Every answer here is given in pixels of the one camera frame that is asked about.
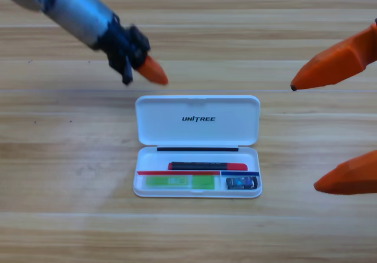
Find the robotic arm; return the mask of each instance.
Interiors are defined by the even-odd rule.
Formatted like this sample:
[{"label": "robotic arm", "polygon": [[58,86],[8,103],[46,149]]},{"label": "robotic arm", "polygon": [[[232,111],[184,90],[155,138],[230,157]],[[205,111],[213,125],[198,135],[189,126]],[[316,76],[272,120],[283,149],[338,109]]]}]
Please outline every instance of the robotic arm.
[{"label": "robotic arm", "polygon": [[151,82],[166,85],[162,67],[149,55],[147,37],[136,26],[123,28],[119,17],[100,0],[13,0],[41,11],[92,50],[106,53],[109,65],[121,74],[123,83],[133,81],[135,69]]}]

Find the unitree logo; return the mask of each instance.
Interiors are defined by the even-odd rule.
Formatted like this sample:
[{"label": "unitree logo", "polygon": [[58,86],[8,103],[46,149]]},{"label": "unitree logo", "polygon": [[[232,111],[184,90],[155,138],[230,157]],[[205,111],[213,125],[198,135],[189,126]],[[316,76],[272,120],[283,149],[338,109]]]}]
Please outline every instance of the unitree logo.
[{"label": "unitree logo", "polygon": [[198,122],[198,121],[214,121],[216,117],[195,117],[195,116],[192,116],[192,117],[182,117],[182,121],[194,121],[194,122]]}]

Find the open case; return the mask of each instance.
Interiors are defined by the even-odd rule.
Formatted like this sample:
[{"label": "open case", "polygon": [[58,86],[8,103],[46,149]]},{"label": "open case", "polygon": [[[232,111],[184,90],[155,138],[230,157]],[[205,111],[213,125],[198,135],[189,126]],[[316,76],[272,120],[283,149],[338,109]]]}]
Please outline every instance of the open case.
[{"label": "open case", "polygon": [[259,116],[260,102],[251,95],[140,97],[138,136],[148,147],[138,153],[134,192],[141,197],[258,197],[259,159],[250,146],[258,138]]}]

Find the table surface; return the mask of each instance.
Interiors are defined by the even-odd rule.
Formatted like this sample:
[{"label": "table surface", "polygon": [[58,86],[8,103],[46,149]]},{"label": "table surface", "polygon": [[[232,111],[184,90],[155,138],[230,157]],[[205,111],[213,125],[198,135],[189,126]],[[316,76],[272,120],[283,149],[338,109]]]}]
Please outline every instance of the table surface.
[{"label": "table surface", "polygon": [[[149,37],[169,86],[125,87],[102,53],[0,0],[1,262],[376,262],[376,195],[313,183],[376,149],[377,65],[289,88],[372,23],[376,0],[103,1]],[[262,195],[137,197],[134,103],[148,94],[258,97]]]}]

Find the blue strip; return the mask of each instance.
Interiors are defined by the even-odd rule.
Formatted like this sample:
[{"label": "blue strip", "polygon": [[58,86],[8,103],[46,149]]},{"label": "blue strip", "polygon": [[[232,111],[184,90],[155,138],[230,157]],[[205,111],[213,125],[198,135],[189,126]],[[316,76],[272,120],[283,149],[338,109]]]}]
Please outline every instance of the blue strip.
[{"label": "blue strip", "polygon": [[259,172],[243,172],[243,171],[221,171],[222,176],[257,176]]}]

